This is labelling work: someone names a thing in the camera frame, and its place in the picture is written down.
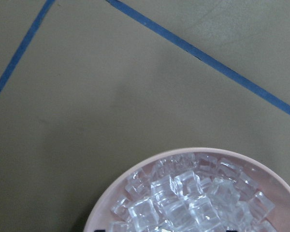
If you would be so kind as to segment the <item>pink bowl of ice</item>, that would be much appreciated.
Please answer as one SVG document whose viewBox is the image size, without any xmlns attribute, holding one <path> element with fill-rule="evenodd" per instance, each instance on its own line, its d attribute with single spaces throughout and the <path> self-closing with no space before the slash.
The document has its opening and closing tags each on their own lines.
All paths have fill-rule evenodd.
<svg viewBox="0 0 290 232">
<path fill-rule="evenodd" d="M 246 156 L 215 148 L 160 153 L 99 198 L 86 232 L 290 232 L 290 187 Z"/>
</svg>

